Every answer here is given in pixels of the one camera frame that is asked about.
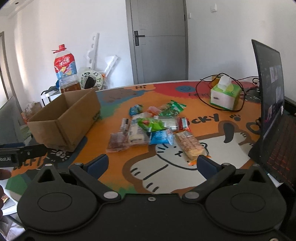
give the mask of plastic bottle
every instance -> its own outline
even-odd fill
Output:
[[[54,60],[54,68],[62,93],[81,90],[74,56],[66,49],[65,45],[62,44],[59,46],[59,50],[53,50],[54,53],[57,53]]]

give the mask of blue smiley face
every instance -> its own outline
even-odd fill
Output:
[[[176,88],[176,90],[183,93],[195,92],[195,89],[192,86],[188,85],[179,86]]]

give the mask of green snack package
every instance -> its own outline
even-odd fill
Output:
[[[138,125],[146,132],[165,130],[163,122],[154,118],[139,118]]]
[[[174,100],[171,100],[165,106],[161,106],[159,108],[163,110],[159,115],[160,116],[177,116],[184,110],[185,107],[186,105],[180,104]]]

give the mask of colorful tabletop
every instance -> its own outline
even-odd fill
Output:
[[[49,149],[47,156],[27,160],[21,168],[12,171],[6,189],[22,195],[38,170],[47,163],[56,168],[70,164],[87,163],[106,152],[110,133],[119,131],[122,118],[129,118],[128,110],[135,104],[161,106],[171,100],[187,105],[180,114],[190,120],[194,136],[206,147],[215,162],[229,162],[236,168],[248,168],[252,161],[248,152],[258,140],[255,120],[260,116],[260,100],[247,94],[240,112],[219,111],[202,103],[195,87],[197,81],[180,81],[136,85],[98,91],[101,120],[96,122],[73,153]],[[254,87],[242,82],[245,89]],[[202,82],[198,86],[201,97],[209,102],[210,88]],[[99,181],[125,193],[178,193],[182,195],[205,178],[196,165],[177,145],[150,145],[131,147],[125,151],[108,153],[109,168]]]

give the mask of hand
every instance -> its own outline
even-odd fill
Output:
[[[5,170],[5,169],[0,169],[0,180],[5,180],[11,177],[11,172],[9,170]],[[4,190],[2,188],[2,186],[0,186],[0,208],[3,208],[3,201],[2,201],[2,196],[4,194]],[[3,212],[2,210],[0,211],[0,219],[3,216]]]

